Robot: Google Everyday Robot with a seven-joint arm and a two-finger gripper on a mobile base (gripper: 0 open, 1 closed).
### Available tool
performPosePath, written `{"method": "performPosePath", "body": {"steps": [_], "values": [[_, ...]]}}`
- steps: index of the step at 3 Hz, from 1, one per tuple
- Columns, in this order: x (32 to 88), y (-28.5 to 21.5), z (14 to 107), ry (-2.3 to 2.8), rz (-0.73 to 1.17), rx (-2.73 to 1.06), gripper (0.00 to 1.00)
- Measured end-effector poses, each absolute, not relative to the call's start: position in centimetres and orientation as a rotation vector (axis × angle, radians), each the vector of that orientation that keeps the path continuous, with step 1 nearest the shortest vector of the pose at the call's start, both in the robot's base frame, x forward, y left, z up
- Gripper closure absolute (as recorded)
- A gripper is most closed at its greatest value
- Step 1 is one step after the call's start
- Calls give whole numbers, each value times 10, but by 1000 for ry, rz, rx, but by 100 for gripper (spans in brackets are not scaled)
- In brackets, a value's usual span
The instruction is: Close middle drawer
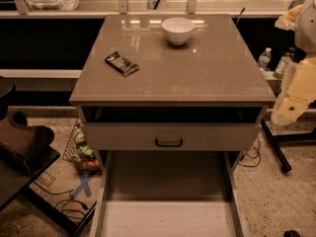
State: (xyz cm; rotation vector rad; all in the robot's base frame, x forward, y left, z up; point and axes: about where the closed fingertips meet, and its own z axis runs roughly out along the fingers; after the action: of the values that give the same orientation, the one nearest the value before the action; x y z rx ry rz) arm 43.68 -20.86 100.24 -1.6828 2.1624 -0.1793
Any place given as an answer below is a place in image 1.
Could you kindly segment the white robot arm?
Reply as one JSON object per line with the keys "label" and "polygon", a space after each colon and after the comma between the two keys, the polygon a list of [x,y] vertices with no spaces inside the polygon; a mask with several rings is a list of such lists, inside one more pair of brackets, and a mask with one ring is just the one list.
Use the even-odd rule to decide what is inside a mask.
{"label": "white robot arm", "polygon": [[286,66],[271,114],[274,124],[289,125],[316,100],[316,0],[305,0],[289,9],[275,26],[294,31],[296,47],[306,53],[301,61],[290,61]]}

